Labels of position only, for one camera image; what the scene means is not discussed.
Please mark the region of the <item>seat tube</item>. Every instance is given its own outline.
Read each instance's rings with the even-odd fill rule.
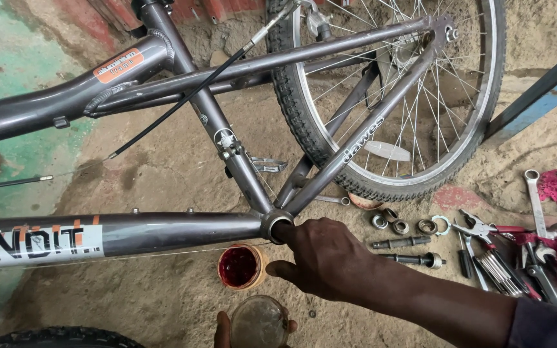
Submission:
[[[167,47],[169,45],[173,47],[173,66],[171,68],[174,74],[190,73],[198,69],[193,63],[186,44],[175,28],[164,6],[159,3],[146,4],[141,9],[141,19],[150,34],[159,34],[159,36],[162,36],[160,33],[164,34],[163,39],[169,41]],[[208,87],[201,90],[191,99],[191,105],[203,124],[205,131],[210,136],[210,139],[212,139],[214,146],[216,146],[218,154],[222,154],[227,147],[233,147],[234,144],[239,146],[234,131],[229,126],[229,122],[223,114],[219,103]],[[243,147],[239,147],[241,150],[237,150],[238,148],[236,147],[236,153],[231,152],[229,158],[221,157],[221,159],[225,162],[231,175],[233,175],[251,208],[261,214],[267,214],[267,212],[273,209],[273,205],[266,190],[257,178],[253,164]]]

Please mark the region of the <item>screwdriver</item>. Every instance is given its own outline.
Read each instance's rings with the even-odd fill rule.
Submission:
[[[459,253],[459,263],[461,264],[461,274],[464,277],[471,279],[472,278],[472,266],[470,265],[470,255],[468,254],[468,250],[464,249],[464,238],[461,235],[460,231],[457,231],[459,234],[459,242],[461,244],[461,250],[458,251]]]

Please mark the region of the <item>bicycle wheel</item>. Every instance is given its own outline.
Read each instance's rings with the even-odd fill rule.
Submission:
[[[143,348],[112,331],[82,326],[52,326],[0,336],[0,347],[10,348]]]
[[[285,3],[268,0],[268,18]],[[305,11],[298,9],[272,28],[266,40],[268,52],[314,42],[306,28]],[[451,179],[482,141],[499,96],[506,50],[503,2],[351,0],[349,5],[339,6],[326,0],[320,11],[332,15],[335,37],[426,14],[453,16],[459,38],[445,45],[444,52],[369,139],[385,143],[379,146],[385,147],[387,154],[373,154],[365,146],[335,182],[363,198],[392,202],[423,196]],[[352,66],[305,71],[312,62],[303,62],[273,70],[274,89],[285,119],[316,166],[324,165],[366,117],[367,109],[406,73],[422,52],[424,35],[405,35],[335,55],[345,59],[369,57]],[[379,78],[331,136],[326,124],[362,72],[370,68],[370,61],[379,68]]]

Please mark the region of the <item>bicycle frame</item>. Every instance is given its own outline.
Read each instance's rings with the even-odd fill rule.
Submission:
[[[212,74],[214,68],[198,70],[194,65],[165,6],[150,0],[146,3],[141,9],[141,19],[149,29],[148,36],[134,46],[62,85],[0,100],[0,140],[50,126],[65,128],[70,121],[83,115],[99,117],[173,103]],[[281,244],[272,236],[272,226],[281,220],[292,224],[293,218],[350,162],[427,70],[447,42],[446,33],[453,26],[449,15],[428,15],[235,62],[213,85],[195,95],[191,104],[216,145],[219,157],[251,206],[249,212],[213,213],[189,209],[187,212],[145,213],[134,209],[130,214],[0,218],[0,267],[131,255],[260,237]],[[269,71],[275,67],[304,64],[414,32],[429,32],[429,42],[406,75],[313,178],[305,178],[312,163],[304,156],[278,199],[271,202],[213,94],[268,83],[271,80]],[[375,52],[373,58],[368,54],[314,61],[306,67],[310,71],[334,69],[375,59]],[[337,110],[334,121],[328,124],[330,133],[336,132],[379,74],[375,60],[369,67]],[[173,71],[175,76],[142,84],[163,69]]]

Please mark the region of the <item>bicycle tire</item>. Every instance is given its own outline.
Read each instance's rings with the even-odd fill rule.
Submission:
[[[287,0],[267,0],[267,18],[272,18],[278,13],[286,2]],[[466,140],[467,146],[464,147],[460,155],[453,162],[449,163],[446,169],[433,178],[414,185],[393,186],[374,182],[362,176],[350,166],[346,166],[335,178],[334,181],[337,185],[342,186],[348,192],[373,201],[406,201],[422,197],[444,185],[473,157],[476,148],[482,142],[486,126],[496,107],[504,74],[504,60],[506,58],[504,3],[501,0],[493,0],[493,3],[495,9],[492,13],[494,13],[496,18],[498,35],[495,54],[496,64],[492,73],[493,82],[491,83],[490,96],[484,102],[484,114],[476,126],[474,135]],[[266,38],[267,51],[269,53],[294,47],[291,18],[292,16],[279,21],[270,29]],[[334,154],[334,150],[322,136],[319,126],[313,120],[314,116],[306,107],[303,89],[307,87],[300,83],[296,74],[296,68],[296,64],[291,64],[272,71],[274,91],[291,133],[315,166],[321,168]]]
[[[0,336],[0,348],[143,348],[112,331],[82,326],[51,326]]]

